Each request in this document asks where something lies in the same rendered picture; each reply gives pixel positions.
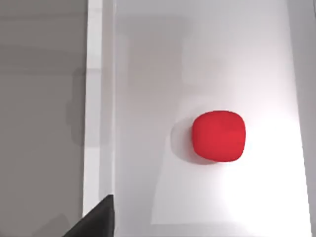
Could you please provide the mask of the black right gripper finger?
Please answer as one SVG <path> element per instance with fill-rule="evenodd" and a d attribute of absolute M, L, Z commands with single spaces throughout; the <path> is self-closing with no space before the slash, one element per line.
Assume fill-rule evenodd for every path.
<path fill-rule="evenodd" d="M 107 195 L 63 237 L 114 237 L 114 232 L 114 195 Z"/>

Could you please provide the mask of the red rounded block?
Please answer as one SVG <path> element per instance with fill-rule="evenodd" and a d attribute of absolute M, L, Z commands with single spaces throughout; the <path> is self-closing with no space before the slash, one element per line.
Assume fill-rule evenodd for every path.
<path fill-rule="evenodd" d="M 245 122 L 235 112 L 206 112 L 193 121 L 191 141 L 194 152 L 206 160 L 236 161 L 245 147 Z"/>

